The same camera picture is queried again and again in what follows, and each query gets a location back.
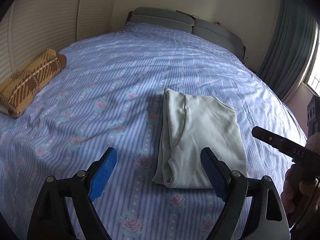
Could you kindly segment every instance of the wire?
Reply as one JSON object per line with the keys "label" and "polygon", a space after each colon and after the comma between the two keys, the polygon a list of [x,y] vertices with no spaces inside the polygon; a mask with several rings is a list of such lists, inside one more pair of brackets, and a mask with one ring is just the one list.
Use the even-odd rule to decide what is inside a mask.
{"label": "wire", "polygon": [[305,208],[302,216],[301,216],[301,217],[299,218],[299,220],[295,223],[295,225],[293,226],[293,228],[291,228],[290,233],[291,233],[291,232],[296,228],[296,226],[301,222],[302,218],[304,217],[304,215],[305,215],[306,212],[308,211],[309,206],[311,205],[311,203],[312,203],[312,201],[313,201],[313,199],[314,199],[314,197],[315,197],[315,195],[316,195],[316,192],[317,192],[317,190],[318,190],[318,187],[319,187],[320,179],[319,179],[319,178],[317,178],[317,179],[318,179],[318,183],[317,183],[317,186],[316,186],[316,188],[315,188],[315,191],[313,192],[313,195],[312,195],[312,197],[310,198],[310,201],[309,201],[307,207]]}

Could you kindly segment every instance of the blue striped bedsheet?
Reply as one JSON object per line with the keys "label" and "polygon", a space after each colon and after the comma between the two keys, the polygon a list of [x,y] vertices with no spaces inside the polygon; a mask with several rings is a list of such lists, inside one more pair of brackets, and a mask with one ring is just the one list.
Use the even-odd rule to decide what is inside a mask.
{"label": "blue striped bedsheet", "polygon": [[[67,67],[23,116],[0,114],[0,211],[21,240],[45,178],[71,177],[108,147],[117,150],[118,162],[94,206],[113,239],[206,238],[223,208],[213,191],[151,182],[164,88],[215,96],[233,106],[248,175],[271,176],[279,192],[291,160],[253,138],[251,129],[258,125],[305,144],[295,117],[267,85],[229,51],[194,35],[129,24],[61,53]],[[248,200],[234,239],[241,236],[249,205]],[[70,199],[68,207],[76,235],[84,239]]]}

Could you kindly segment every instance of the curtain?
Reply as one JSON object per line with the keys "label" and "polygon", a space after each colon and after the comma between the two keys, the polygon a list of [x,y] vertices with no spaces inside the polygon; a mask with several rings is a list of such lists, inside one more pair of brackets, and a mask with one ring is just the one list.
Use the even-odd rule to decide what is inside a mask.
{"label": "curtain", "polygon": [[280,0],[276,27],[257,75],[282,101],[297,89],[306,73],[317,27],[302,0]]}

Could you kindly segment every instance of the finger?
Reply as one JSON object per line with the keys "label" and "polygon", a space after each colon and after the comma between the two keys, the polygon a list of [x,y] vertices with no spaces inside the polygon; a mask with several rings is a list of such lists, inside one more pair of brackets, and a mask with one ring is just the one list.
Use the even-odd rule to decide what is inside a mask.
{"label": "finger", "polygon": [[301,181],[299,184],[299,190],[303,195],[311,197],[315,192],[317,184],[317,179],[315,179],[314,181]]}
{"label": "finger", "polygon": [[294,198],[294,191],[290,180],[285,180],[283,183],[283,192],[287,199],[292,200]]}
{"label": "finger", "polygon": [[294,205],[294,203],[291,200],[289,200],[286,197],[286,194],[284,192],[281,193],[280,198],[281,198],[281,202],[284,207],[285,213],[288,214],[288,213],[294,212],[296,206]]}
{"label": "finger", "polygon": [[291,180],[291,175],[292,175],[292,169],[288,169],[287,172],[285,173],[284,179]]}

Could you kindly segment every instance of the folded white cloth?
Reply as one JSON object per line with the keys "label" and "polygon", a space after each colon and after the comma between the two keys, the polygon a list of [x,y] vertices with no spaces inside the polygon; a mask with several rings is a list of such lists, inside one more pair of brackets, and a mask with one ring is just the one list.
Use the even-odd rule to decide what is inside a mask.
{"label": "folded white cloth", "polygon": [[158,166],[152,181],[170,188],[212,188],[200,152],[210,147],[231,170],[247,175],[236,113],[217,98],[164,90]]}

